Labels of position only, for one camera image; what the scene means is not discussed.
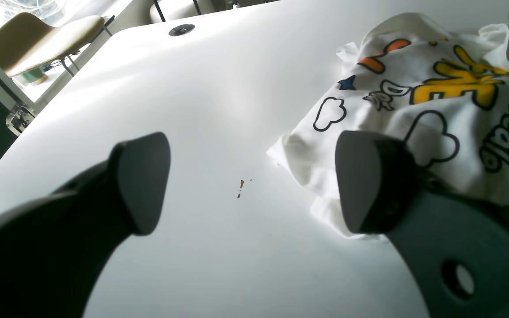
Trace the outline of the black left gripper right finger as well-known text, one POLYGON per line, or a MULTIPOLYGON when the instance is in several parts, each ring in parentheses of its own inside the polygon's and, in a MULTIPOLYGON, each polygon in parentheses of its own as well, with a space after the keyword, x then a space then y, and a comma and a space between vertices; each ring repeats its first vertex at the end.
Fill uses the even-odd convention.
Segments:
POLYGON ((335 149, 347 229, 383 234, 433 318, 509 318, 509 207, 458 194, 401 140, 343 131, 335 149))

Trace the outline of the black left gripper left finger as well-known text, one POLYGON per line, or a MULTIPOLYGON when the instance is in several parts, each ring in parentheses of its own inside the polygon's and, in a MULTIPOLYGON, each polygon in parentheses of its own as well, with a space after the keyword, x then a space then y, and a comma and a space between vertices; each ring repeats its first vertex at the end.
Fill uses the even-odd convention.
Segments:
POLYGON ((0 318, 81 318, 128 237, 153 233, 171 165, 166 135, 118 143, 46 197, 0 215, 0 318))

